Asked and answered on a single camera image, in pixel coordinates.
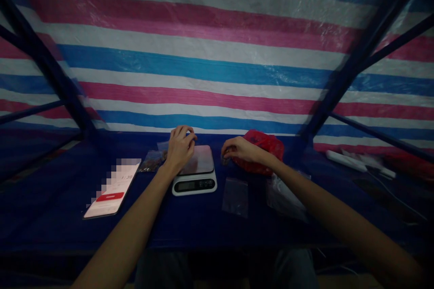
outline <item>red plastic bag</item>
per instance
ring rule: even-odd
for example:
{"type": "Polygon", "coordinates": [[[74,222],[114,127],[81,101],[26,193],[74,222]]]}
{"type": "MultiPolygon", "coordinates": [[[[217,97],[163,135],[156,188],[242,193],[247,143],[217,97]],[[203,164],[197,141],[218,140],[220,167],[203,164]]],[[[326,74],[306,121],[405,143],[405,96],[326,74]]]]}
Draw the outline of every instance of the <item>red plastic bag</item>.
{"type": "MultiPolygon", "coordinates": [[[[243,138],[253,143],[254,145],[268,151],[269,153],[276,156],[280,161],[282,161],[285,146],[283,145],[283,142],[277,139],[274,135],[266,135],[265,133],[259,132],[257,130],[249,130],[243,138]]],[[[232,160],[247,172],[262,174],[266,176],[271,176],[273,174],[273,171],[271,169],[259,163],[248,163],[247,161],[236,157],[233,157],[232,160]]]]}

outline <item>tarp wall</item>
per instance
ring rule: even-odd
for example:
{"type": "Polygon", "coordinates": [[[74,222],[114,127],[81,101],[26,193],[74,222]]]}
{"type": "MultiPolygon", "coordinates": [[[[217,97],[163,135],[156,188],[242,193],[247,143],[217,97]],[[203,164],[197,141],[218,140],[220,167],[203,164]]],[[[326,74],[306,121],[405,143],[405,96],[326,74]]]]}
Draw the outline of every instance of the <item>tarp wall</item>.
{"type": "MultiPolygon", "coordinates": [[[[381,0],[14,1],[57,45],[58,60],[103,120],[98,127],[167,132],[189,124],[198,133],[295,135],[381,0]]],[[[427,17],[429,4],[412,0],[383,45],[427,17]]],[[[433,149],[433,36],[428,31],[363,72],[336,112],[433,149]]],[[[26,58],[1,54],[0,66],[9,81],[28,86],[1,84],[3,100],[41,104],[52,95],[29,82],[37,76],[26,58]]],[[[1,110],[12,111],[6,104],[1,110]]],[[[55,115],[44,123],[59,119],[67,123],[55,115]]],[[[320,150],[387,148],[333,119],[314,142],[320,150]]]]}

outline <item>phone screen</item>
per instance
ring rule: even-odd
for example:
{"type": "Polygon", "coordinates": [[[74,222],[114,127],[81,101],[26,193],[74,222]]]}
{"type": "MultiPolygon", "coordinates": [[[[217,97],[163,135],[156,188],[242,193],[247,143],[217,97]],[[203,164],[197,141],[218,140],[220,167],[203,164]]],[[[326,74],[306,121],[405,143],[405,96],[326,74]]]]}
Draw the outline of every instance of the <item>phone screen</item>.
{"type": "Polygon", "coordinates": [[[107,178],[106,191],[90,205],[83,218],[117,213],[139,166],[140,161],[136,165],[117,165],[116,171],[112,172],[110,178],[107,178]]]}

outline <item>person's legs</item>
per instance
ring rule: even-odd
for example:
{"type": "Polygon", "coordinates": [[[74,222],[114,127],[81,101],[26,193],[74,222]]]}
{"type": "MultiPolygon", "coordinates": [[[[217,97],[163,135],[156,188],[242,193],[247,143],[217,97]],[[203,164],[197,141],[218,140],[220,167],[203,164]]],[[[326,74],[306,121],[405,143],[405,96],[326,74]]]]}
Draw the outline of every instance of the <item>person's legs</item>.
{"type": "Polygon", "coordinates": [[[319,289],[311,251],[308,249],[279,251],[271,277],[271,288],[319,289]]]}
{"type": "Polygon", "coordinates": [[[193,288],[187,254],[145,250],[137,263],[134,288],[193,288]]]}

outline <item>small plastic bag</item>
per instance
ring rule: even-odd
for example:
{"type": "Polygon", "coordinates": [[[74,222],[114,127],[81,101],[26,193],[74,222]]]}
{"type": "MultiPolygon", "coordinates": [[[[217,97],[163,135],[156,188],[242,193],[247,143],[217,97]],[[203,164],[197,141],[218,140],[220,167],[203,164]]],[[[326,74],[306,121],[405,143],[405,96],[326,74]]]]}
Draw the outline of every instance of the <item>small plastic bag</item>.
{"type": "Polygon", "coordinates": [[[249,188],[247,182],[226,178],[222,210],[238,216],[249,216],[249,188]]]}
{"type": "MultiPolygon", "coordinates": [[[[308,179],[311,178],[303,172],[298,172],[308,179]]],[[[279,214],[308,222],[305,206],[276,174],[267,181],[267,205],[279,214]]]]}
{"type": "Polygon", "coordinates": [[[158,150],[163,154],[163,161],[167,158],[167,151],[169,150],[169,141],[157,142],[158,150]]]}
{"type": "Polygon", "coordinates": [[[161,151],[150,150],[146,154],[145,160],[141,163],[139,172],[155,172],[163,161],[163,153],[161,151]]]}

